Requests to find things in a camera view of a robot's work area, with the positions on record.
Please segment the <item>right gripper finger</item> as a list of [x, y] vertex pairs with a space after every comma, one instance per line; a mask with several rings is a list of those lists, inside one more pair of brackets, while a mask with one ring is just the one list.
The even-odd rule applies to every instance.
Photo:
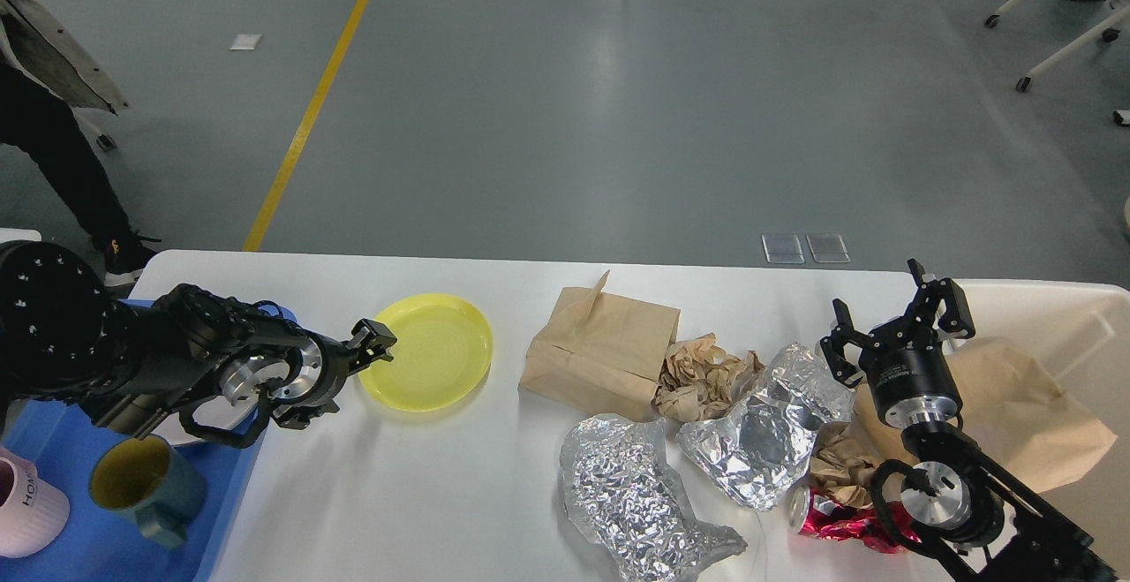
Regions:
[[844, 388], [857, 389], [860, 383], [863, 383], [864, 371], [847, 361], [845, 349], [847, 349], [847, 345], [853, 345], [860, 351], [872, 350], [875, 337], [871, 333], [858, 331], [853, 325], [850, 309], [842, 299], [832, 299], [832, 312], [834, 313], [834, 323], [831, 325], [831, 335], [823, 337], [819, 341], [819, 348], [824, 361], [831, 368], [831, 376]]
[[901, 316], [901, 350], [944, 354], [949, 341], [976, 336], [968, 298], [959, 284], [951, 277], [928, 273], [916, 259], [909, 260], [909, 273], [916, 290]]

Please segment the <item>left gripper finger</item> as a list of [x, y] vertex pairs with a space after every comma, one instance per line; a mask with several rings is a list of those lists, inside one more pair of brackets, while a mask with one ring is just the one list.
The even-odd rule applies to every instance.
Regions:
[[285, 429], [307, 429], [311, 422], [322, 417], [323, 414], [334, 414], [340, 411], [340, 406], [334, 401], [318, 405], [287, 405], [280, 403], [272, 409], [271, 420]]
[[367, 370], [374, 362], [393, 361], [392, 348], [395, 347], [395, 342], [398, 339], [388, 325], [372, 318], [357, 321], [351, 330], [350, 340], [344, 342], [350, 375]]

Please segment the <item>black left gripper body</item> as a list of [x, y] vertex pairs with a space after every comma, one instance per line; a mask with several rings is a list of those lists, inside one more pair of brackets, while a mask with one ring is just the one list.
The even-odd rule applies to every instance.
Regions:
[[282, 383], [272, 385], [269, 398], [272, 409], [280, 403], [302, 406], [334, 401], [350, 377], [344, 342], [325, 336], [267, 336], [266, 346], [290, 366]]

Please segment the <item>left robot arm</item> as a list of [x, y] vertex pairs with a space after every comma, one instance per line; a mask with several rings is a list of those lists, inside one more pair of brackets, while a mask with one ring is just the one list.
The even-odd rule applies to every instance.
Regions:
[[319, 335], [269, 301], [243, 303], [181, 283], [150, 306], [125, 304], [69, 249], [1, 249], [3, 410], [76, 405], [94, 426], [145, 440], [169, 417], [190, 436], [254, 445], [267, 425], [306, 429], [338, 412], [348, 377], [391, 361], [395, 335], [363, 318], [350, 339]]

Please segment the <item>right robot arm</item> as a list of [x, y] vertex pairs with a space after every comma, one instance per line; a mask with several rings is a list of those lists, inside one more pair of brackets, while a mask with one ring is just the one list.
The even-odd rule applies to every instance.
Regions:
[[868, 489], [885, 533], [955, 581], [1114, 581], [1093, 537], [964, 433], [944, 341], [976, 325], [960, 285], [909, 260], [915, 296], [899, 316], [861, 332], [842, 299], [819, 342], [840, 385], [867, 386], [880, 424], [913, 462], [889, 458]]

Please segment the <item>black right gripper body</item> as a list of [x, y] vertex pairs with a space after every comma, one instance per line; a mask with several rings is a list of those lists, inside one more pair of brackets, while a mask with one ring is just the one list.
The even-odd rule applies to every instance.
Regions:
[[905, 429], [960, 417], [963, 401], [941, 341], [935, 329], [925, 329], [909, 342], [881, 342], [861, 351], [861, 370], [880, 424]]

